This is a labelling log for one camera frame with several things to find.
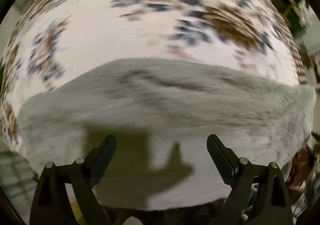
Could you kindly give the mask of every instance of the gray plaid cloth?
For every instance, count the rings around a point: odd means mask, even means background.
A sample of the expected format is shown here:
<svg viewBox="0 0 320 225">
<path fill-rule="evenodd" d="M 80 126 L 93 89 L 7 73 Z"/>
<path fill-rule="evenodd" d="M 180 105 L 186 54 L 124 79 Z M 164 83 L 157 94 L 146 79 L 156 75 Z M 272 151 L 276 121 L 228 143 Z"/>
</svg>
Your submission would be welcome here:
<svg viewBox="0 0 320 225">
<path fill-rule="evenodd" d="M 26 224 L 29 224 L 37 182 L 28 161 L 6 149 L 0 137 L 0 186 Z"/>
</svg>

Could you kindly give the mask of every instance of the floral bedspread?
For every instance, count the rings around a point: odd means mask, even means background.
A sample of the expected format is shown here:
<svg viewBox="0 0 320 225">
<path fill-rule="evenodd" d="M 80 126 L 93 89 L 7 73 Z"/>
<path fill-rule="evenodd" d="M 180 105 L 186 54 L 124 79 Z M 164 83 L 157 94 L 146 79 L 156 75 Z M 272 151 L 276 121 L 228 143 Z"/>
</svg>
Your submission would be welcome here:
<svg viewBox="0 0 320 225">
<path fill-rule="evenodd" d="M 16 116 L 23 102 L 117 59 L 177 59 L 306 83 L 270 0 L 33 0 L 4 54 L 0 132 L 22 154 Z"/>
</svg>

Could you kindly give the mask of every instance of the gray fleece blanket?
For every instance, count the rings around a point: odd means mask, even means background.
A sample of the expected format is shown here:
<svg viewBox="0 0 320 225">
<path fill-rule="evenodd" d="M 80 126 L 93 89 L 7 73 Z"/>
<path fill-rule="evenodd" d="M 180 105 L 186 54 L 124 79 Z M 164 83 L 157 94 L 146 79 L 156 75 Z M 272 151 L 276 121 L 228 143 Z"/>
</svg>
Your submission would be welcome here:
<svg viewBox="0 0 320 225">
<path fill-rule="evenodd" d="M 230 192 L 207 149 L 216 134 L 254 164 L 283 166 L 312 130 L 315 91 L 238 71 L 158 59 L 120 60 L 24 103 L 31 167 L 70 164 L 106 134 L 118 149 L 94 189 L 102 205 L 162 210 Z"/>
</svg>

